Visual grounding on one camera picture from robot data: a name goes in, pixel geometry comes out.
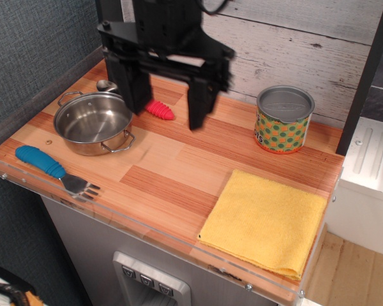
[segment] gray fabric wall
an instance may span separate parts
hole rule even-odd
[[[97,23],[94,0],[0,0],[0,143],[99,62]],[[40,197],[0,178],[0,266],[48,305],[88,305],[57,238]]]

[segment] fork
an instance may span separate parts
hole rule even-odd
[[[68,174],[63,166],[39,148],[23,145],[16,149],[15,155],[21,161],[29,163],[44,171],[46,174],[59,179],[63,183],[65,189],[74,194],[72,197],[79,201],[85,202],[85,200],[77,195],[89,200],[93,200],[93,196],[98,195],[97,192],[92,190],[99,190],[100,188],[98,186],[93,185],[80,177]]]

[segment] wood grain surface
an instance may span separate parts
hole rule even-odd
[[[106,78],[101,62],[68,91],[94,92],[96,82]],[[220,98],[204,127],[190,131],[187,88],[161,78],[152,78],[152,85],[154,98],[170,106],[176,118],[135,115],[132,133],[137,139],[131,149],[103,156],[72,152],[53,128],[56,100],[0,146],[0,174],[188,261],[221,269],[222,277],[243,286],[251,283],[265,297],[291,305],[300,282],[200,245],[197,235],[233,169],[328,199],[343,163],[334,153],[341,131],[311,122],[299,152],[272,154],[254,139],[256,106]],[[68,173],[100,186],[100,195],[94,202],[74,200],[58,180],[15,157],[21,145],[50,154]]]
[[[133,22],[132,0],[121,3]],[[343,128],[382,12],[383,0],[233,0],[202,28],[236,51],[228,97],[255,104],[269,86],[296,86],[314,98],[314,122]]]

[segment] wooden floor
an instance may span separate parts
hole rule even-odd
[[[305,289],[323,306],[383,306],[383,255],[327,233]]]

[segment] yellow towel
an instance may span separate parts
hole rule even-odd
[[[315,194],[234,170],[199,240],[299,280],[325,206]]]

